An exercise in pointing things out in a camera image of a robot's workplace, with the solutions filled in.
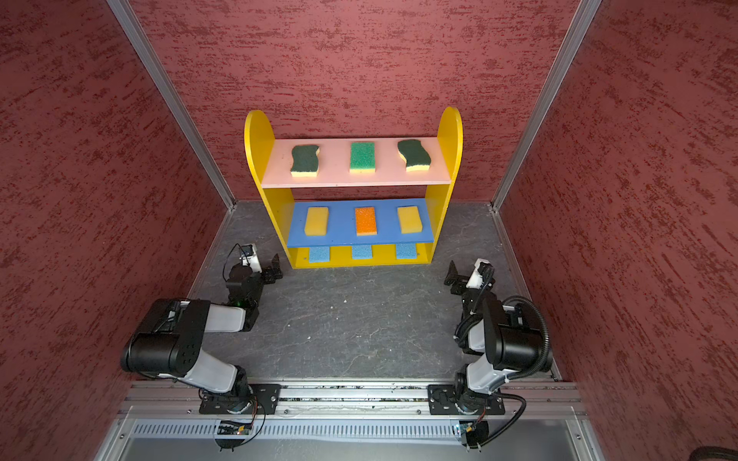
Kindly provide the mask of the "light blue sponge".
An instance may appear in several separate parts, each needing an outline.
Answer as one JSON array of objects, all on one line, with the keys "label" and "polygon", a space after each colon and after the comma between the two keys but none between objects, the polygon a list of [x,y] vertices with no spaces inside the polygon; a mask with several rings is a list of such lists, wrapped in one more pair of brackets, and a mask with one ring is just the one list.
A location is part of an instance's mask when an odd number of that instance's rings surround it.
[{"label": "light blue sponge", "polygon": [[367,260],[373,258],[371,245],[357,245],[351,248],[353,260]]},{"label": "light blue sponge", "polygon": [[328,263],[331,259],[330,247],[312,247],[309,248],[309,263]]},{"label": "light blue sponge", "polygon": [[418,257],[417,247],[414,243],[402,243],[395,245],[395,257],[398,260],[415,260]]}]

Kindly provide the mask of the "yellow sponge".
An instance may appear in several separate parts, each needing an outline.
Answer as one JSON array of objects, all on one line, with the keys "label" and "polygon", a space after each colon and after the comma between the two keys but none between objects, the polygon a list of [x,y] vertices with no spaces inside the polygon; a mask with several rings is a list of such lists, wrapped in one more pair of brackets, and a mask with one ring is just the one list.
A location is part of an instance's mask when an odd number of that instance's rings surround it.
[{"label": "yellow sponge", "polygon": [[325,236],[328,232],[330,210],[327,207],[309,207],[304,226],[305,236]]},{"label": "yellow sponge", "polygon": [[402,234],[420,234],[424,226],[417,206],[398,207],[398,220]]}]

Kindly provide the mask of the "orange sponge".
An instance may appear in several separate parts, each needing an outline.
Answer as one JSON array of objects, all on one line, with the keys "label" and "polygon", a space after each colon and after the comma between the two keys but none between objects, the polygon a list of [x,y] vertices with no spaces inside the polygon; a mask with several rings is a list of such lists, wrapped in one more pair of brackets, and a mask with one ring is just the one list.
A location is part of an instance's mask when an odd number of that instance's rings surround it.
[{"label": "orange sponge", "polygon": [[374,207],[357,207],[355,209],[355,223],[357,236],[371,236],[378,233]]}]

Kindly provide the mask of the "dark green wavy sponge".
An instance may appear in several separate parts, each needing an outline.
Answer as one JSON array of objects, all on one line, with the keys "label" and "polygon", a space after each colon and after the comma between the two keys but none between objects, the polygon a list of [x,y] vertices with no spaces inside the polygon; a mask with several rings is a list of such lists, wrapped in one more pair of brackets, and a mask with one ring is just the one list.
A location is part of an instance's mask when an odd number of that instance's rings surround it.
[{"label": "dark green wavy sponge", "polygon": [[432,158],[420,139],[400,140],[397,143],[397,150],[407,172],[424,172],[430,169]]},{"label": "dark green wavy sponge", "polygon": [[319,171],[320,146],[315,144],[296,145],[291,149],[290,175],[294,178],[316,177]]}]

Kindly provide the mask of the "bright green rectangular sponge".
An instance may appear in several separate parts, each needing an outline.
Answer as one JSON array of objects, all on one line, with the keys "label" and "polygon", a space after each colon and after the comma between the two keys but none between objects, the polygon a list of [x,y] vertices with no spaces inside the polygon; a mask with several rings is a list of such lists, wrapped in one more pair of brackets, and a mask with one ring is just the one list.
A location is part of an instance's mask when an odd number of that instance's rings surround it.
[{"label": "bright green rectangular sponge", "polygon": [[362,141],[351,144],[349,171],[352,174],[369,174],[376,171],[374,142]]}]

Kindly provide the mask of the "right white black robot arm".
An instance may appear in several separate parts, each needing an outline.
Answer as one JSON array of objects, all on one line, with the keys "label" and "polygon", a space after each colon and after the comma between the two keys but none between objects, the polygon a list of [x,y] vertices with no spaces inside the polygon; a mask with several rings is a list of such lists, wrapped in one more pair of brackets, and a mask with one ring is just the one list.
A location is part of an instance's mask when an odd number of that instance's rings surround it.
[{"label": "right white black robot arm", "polygon": [[477,259],[470,276],[459,274],[450,262],[444,278],[451,293],[461,297],[455,343],[477,358],[455,375],[455,407],[461,414],[483,413],[501,399],[505,384],[553,366],[551,335],[541,310],[521,295],[499,299],[492,291],[494,272],[486,259]]}]

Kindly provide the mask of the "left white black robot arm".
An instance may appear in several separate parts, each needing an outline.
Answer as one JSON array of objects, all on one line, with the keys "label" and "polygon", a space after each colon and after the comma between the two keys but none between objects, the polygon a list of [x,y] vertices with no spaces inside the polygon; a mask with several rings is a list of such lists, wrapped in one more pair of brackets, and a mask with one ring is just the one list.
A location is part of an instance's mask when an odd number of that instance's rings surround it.
[{"label": "left white black robot arm", "polygon": [[159,299],[125,346],[123,371],[148,380],[175,380],[198,390],[203,415],[273,415],[279,384],[249,383],[245,370],[202,349],[208,333],[249,332],[259,318],[263,288],[283,277],[280,257],[263,266],[249,245],[226,276],[228,303]]}]

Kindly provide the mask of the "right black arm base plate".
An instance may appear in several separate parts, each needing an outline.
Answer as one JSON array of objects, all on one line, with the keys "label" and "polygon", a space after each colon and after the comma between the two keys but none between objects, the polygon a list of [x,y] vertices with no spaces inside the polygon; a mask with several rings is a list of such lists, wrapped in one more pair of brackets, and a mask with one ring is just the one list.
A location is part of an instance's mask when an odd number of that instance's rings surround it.
[{"label": "right black arm base plate", "polygon": [[457,390],[450,384],[432,384],[427,387],[430,414],[501,416],[505,414],[505,405],[501,399],[492,396],[474,393],[466,390]]}]

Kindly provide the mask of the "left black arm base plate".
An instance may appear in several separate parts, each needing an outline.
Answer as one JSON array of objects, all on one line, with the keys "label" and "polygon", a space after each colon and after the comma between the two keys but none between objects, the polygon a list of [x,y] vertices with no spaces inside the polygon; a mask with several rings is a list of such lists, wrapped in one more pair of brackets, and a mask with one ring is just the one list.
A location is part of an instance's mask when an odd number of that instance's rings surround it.
[{"label": "left black arm base plate", "polygon": [[248,386],[245,397],[233,393],[215,394],[200,390],[201,415],[233,415],[245,417],[253,414],[273,415],[279,401],[282,386],[279,384],[256,383]]}]

